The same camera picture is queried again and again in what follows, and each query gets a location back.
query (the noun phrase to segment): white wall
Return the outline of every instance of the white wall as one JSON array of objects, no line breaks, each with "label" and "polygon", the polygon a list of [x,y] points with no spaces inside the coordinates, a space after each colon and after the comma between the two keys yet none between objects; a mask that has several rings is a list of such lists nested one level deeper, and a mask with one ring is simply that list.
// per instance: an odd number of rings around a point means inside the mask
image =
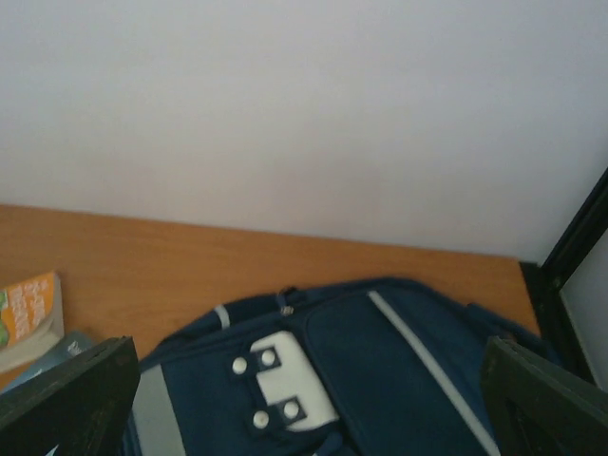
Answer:
[{"label": "white wall", "polygon": [[563,287],[570,313],[585,357],[598,385],[608,391],[608,233]]},{"label": "white wall", "polygon": [[0,4],[0,200],[543,259],[608,165],[603,0]]}]

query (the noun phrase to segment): backpack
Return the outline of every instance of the backpack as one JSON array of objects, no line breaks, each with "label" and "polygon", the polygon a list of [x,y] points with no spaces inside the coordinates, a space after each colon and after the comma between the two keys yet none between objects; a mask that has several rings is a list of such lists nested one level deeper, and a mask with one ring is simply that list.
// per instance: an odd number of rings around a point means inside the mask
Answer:
[{"label": "backpack", "polygon": [[123,456],[499,455],[480,390],[490,336],[544,343],[413,280],[220,305],[141,362]]}]

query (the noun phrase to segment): snap button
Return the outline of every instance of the snap button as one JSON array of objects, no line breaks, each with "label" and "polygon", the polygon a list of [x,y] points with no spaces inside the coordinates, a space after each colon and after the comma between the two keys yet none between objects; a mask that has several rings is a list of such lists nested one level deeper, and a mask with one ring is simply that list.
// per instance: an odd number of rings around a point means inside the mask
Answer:
[{"label": "snap button", "polygon": [[272,366],[276,361],[275,352],[272,350],[266,350],[262,354],[262,364],[267,368]]},{"label": "snap button", "polygon": [[293,420],[299,412],[300,412],[300,407],[294,401],[290,401],[283,406],[283,413],[290,420]]},{"label": "snap button", "polygon": [[264,429],[268,426],[270,417],[264,410],[259,410],[254,414],[254,426],[258,429]]},{"label": "snap button", "polygon": [[241,375],[247,371],[247,360],[243,357],[238,357],[232,363],[232,372],[236,375]]}]

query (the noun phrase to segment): gray stripe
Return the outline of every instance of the gray stripe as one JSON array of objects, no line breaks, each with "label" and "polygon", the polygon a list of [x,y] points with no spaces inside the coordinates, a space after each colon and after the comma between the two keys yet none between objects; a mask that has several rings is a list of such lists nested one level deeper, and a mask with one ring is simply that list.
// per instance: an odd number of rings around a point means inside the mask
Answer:
[{"label": "gray stripe", "polygon": [[465,420],[466,425],[469,429],[471,429],[471,432],[473,432],[473,435],[475,435],[485,452],[490,456],[501,456],[501,452],[498,450],[494,439],[492,439],[490,434],[487,433],[484,425],[482,425],[479,418],[477,418],[473,410],[471,410],[471,408],[468,406],[468,403],[463,395],[456,389],[446,372],[442,369],[430,351],[427,350],[427,347],[425,347],[415,332],[411,330],[408,324],[378,292],[369,292],[368,296],[378,310],[395,328],[395,330],[397,330],[403,336],[403,338],[406,339],[409,346],[418,355],[435,381],[444,391],[447,399],[449,399],[458,413],[460,413],[463,420]]},{"label": "gray stripe", "polygon": [[142,374],[133,401],[133,420],[142,456],[186,456],[161,366]]},{"label": "gray stripe", "polygon": [[214,311],[216,311],[216,314],[218,314],[219,317],[219,323],[221,323],[221,328],[223,330],[225,330],[226,328],[230,327],[230,315],[228,314],[228,311],[226,310],[226,308],[221,305],[221,306],[217,306]]}]

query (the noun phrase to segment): wooden surface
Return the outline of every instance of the wooden surface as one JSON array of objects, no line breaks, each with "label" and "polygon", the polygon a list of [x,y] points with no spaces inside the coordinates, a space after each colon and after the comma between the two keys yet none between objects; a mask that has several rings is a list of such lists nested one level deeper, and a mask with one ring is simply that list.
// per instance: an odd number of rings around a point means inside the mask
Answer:
[{"label": "wooden surface", "polygon": [[0,285],[58,271],[66,330],[133,335],[139,356],[225,301],[372,276],[421,280],[538,332],[513,258],[3,205],[0,239]]}]

